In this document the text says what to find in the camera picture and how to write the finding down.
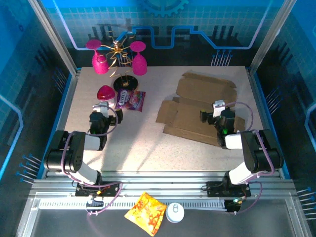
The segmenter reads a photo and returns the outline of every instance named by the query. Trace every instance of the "gray metal floor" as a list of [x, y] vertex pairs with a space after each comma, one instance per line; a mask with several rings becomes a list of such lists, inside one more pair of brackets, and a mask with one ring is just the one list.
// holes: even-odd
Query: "gray metal floor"
[[[109, 210], [90, 217], [84, 210], [40, 210], [32, 236], [148, 237], [124, 218], [126, 212]], [[285, 202], [261, 200], [240, 216], [186, 210], [184, 219], [177, 224], [164, 217], [155, 237], [292, 237], [295, 235], [290, 223]]]

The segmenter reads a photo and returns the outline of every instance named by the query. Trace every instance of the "glass panel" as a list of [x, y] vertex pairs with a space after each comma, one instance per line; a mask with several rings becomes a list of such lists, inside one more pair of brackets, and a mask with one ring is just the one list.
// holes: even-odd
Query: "glass panel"
[[257, 75], [291, 178], [316, 191], [316, 2], [297, 1]]
[[249, 66], [283, 0], [42, 2], [79, 67], [91, 66], [89, 40], [110, 45], [127, 31], [146, 43], [149, 66]]
[[38, 172], [29, 154], [43, 157], [69, 72], [28, 1], [1, 1], [0, 31], [0, 226], [15, 236]]

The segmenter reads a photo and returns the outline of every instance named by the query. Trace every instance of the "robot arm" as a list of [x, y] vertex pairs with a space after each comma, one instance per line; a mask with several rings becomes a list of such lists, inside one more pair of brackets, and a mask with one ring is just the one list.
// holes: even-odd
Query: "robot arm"
[[[116, 124], [117, 118], [108, 115], [107, 102], [101, 102], [93, 106], [94, 111], [90, 115], [90, 134], [75, 132], [71, 137], [65, 156], [65, 171], [70, 173], [82, 183], [100, 185], [101, 173], [91, 169], [83, 162], [83, 151], [101, 151], [106, 142], [106, 134], [110, 126]], [[122, 110], [116, 111], [118, 123], [123, 120]], [[67, 131], [56, 131], [44, 158], [44, 167], [49, 171], [61, 172], [61, 158], [69, 136]]]
[[209, 125], [214, 125], [217, 130], [219, 146], [223, 149], [242, 149], [244, 157], [244, 162], [229, 171], [228, 175], [224, 177], [223, 183], [247, 184], [250, 179], [259, 177], [261, 174], [265, 175], [266, 172], [272, 172], [271, 165], [275, 169], [282, 168], [284, 158], [271, 131], [235, 133], [235, 113], [225, 106], [225, 102], [223, 100], [215, 101], [213, 110], [212, 113], [200, 111], [200, 120], [208, 122]]
[[[277, 142], [270, 130], [260, 130], [258, 132], [263, 142], [273, 168], [283, 167], [284, 158], [278, 149]], [[237, 168], [229, 171], [230, 181], [234, 185], [244, 184], [261, 174], [272, 172], [268, 159], [260, 145], [257, 134], [252, 131], [240, 132], [225, 137], [227, 147], [241, 145], [244, 162]]]

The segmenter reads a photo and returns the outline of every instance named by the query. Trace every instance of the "white label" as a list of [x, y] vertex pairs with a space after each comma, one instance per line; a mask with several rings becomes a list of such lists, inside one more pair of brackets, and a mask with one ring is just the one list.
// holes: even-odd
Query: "white label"
[[124, 105], [125, 104], [125, 98], [127, 96], [127, 91], [126, 90], [123, 90], [121, 93], [120, 93], [120, 98], [119, 98], [119, 105]]

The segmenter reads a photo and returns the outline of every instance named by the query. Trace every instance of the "black disc base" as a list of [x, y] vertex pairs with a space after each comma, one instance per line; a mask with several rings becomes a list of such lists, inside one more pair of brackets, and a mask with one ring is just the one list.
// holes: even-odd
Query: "black disc base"
[[113, 83], [113, 88], [115, 91], [119, 91], [120, 89], [135, 90], [137, 87], [138, 81], [131, 75], [121, 76]]

